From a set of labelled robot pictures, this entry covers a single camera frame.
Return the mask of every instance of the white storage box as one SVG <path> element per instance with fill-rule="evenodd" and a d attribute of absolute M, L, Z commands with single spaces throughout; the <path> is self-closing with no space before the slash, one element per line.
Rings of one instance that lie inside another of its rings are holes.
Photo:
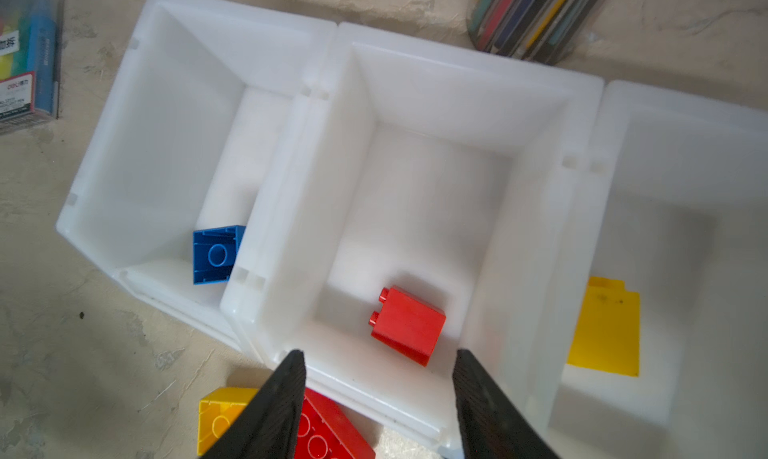
<path fill-rule="evenodd" d="M 564 459 L 764 457 L 768 114 L 612 82 L 590 156 L 571 232 L 597 239 L 605 208 L 591 274 L 640 293 L 640 376 L 566 366 L 551 444 Z"/>
<path fill-rule="evenodd" d="M 451 373 L 466 347 L 543 428 L 563 361 L 540 336 L 560 349 L 571 338 L 539 325 L 558 299 L 549 285 L 602 88 L 341 24 L 325 100 L 300 142 L 279 146 L 285 167 L 256 198 L 224 294 L 244 349 L 273 367 L 303 349 L 310 387 L 456 454 Z M 586 279 L 584 268 L 563 290 L 580 300 Z M 446 312 L 427 368 L 370 335 L 391 285 Z M 536 387 L 544 371 L 548 390 Z"/>
<path fill-rule="evenodd" d="M 192 284 L 192 231 L 245 225 L 335 31 L 221 0 L 148 0 L 58 231 L 136 297 L 237 348 L 226 284 Z"/>

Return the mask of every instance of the yellow lego plate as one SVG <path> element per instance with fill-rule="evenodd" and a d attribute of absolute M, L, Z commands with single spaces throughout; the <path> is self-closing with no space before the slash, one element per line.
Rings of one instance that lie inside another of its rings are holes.
<path fill-rule="evenodd" d="M 624 282 L 590 278 L 568 363 L 581 368 L 640 375 L 640 295 Z"/>

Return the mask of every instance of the concrete floor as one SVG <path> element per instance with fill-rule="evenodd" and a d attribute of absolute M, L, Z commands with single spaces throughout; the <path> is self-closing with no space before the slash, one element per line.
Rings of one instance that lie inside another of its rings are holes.
<path fill-rule="evenodd" d="M 466 0 L 234 1 L 468 44 Z M 198 400 L 269 374 L 54 231 L 143 2 L 65 0 L 61 118 L 0 137 L 0 457 L 194 457 Z M 608 0 L 563 66 L 768 108 L 766 58 L 768 0 Z M 436 457 L 351 416 L 378 457 Z"/>

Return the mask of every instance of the lego stud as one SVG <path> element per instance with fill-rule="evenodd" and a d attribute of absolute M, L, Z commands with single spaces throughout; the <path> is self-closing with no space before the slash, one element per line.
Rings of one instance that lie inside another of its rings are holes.
<path fill-rule="evenodd" d="M 302 414 L 299 419 L 299 437 L 304 437 L 310 433 L 310 418 Z"/>
<path fill-rule="evenodd" d="M 214 244 L 208 249 L 208 262 L 214 267 L 235 263 L 235 244 Z"/>
<path fill-rule="evenodd" d="M 230 428 L 230 420 L 226 416 L 216 416 L 214 419 L 214 435 L 216 438 L 221 437 L 224 435 L 227 429 Z"/>
<path fill-rule="evenodd" d="M 312 459 L 323 459 L 328 455 L 328 442 L 321 435 L 310 437 L 310 442 L 306 444 L 306 449 Z"/>

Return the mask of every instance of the yellow lego brick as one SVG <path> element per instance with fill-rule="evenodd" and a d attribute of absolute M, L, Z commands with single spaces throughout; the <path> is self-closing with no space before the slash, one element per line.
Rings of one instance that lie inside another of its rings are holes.
<path fill-rule="evenodd" d="M 245 387 L 221 387 L 200 399 L 197 455 L 205 454 L 224 435 L 258 391 Z"/>
<path fill-rule="evenodd" d="M 640 295 L 624 282 L 590 278 L 568 363 L 581 368 L 640 375 Z"/>

